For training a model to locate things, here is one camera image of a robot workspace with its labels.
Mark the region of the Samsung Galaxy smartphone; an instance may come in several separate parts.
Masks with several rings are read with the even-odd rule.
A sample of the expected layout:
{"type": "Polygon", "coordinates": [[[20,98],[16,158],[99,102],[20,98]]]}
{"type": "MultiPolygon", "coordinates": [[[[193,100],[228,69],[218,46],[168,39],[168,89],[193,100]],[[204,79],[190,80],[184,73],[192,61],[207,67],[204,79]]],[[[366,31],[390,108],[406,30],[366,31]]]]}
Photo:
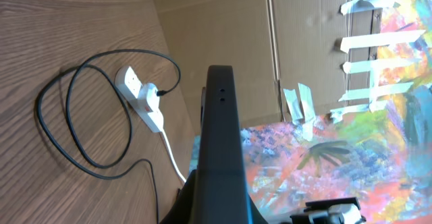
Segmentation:
{"type": "Polygon", "coordinates": [[[193,223],[252,223],[233,68],[208,69],[193,223]]]}

